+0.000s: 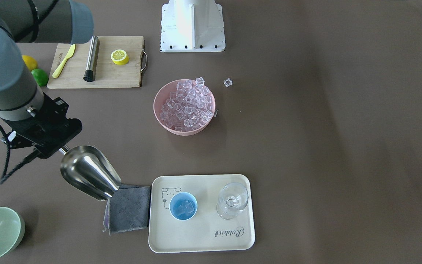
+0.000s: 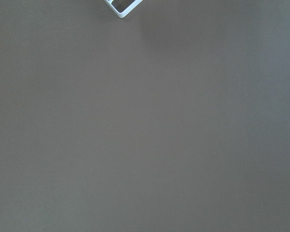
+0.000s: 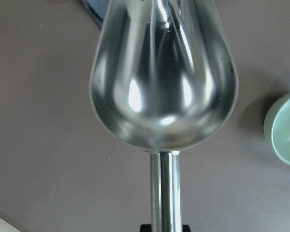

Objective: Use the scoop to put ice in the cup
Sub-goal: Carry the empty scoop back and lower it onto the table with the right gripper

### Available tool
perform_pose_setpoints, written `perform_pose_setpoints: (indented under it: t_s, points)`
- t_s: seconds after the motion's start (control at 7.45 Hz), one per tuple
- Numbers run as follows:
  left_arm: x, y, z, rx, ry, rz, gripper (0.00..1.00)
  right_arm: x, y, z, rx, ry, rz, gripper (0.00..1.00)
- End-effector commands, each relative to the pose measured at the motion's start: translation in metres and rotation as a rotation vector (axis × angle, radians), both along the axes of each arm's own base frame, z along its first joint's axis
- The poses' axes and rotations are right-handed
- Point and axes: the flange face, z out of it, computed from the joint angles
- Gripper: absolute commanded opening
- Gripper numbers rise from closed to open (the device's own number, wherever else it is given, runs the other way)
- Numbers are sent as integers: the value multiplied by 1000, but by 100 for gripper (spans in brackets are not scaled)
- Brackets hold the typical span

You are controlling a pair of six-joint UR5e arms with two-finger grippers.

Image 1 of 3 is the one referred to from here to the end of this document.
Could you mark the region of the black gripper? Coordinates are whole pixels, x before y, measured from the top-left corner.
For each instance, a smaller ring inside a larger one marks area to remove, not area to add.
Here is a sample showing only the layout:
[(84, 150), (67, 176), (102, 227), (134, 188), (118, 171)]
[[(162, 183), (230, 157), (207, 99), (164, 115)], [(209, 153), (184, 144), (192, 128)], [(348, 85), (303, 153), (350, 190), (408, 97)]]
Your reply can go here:
[(27, 119), (4, 120), (12, 129), (7, 134), (10, 149), (35, 147), (37, 157), (52, 156), (82, 130), (79, 119), (66, 117), (68, 108), (62, 98), (45, 97), (41, 109), (30, 113)]

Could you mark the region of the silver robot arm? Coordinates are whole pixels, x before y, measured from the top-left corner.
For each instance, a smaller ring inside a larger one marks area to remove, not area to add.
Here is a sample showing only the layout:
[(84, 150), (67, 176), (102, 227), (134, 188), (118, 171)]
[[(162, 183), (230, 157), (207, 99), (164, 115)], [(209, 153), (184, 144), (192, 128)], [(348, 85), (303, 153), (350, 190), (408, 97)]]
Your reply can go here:
[(10, 146), (35, 147), (47, 159), (82, 130), (68, 105), (51, 99), (22, 60), (18, 43), (87, 43), (92, 12), (73, 0), (0, 0), (0, 118), (15, 132)]

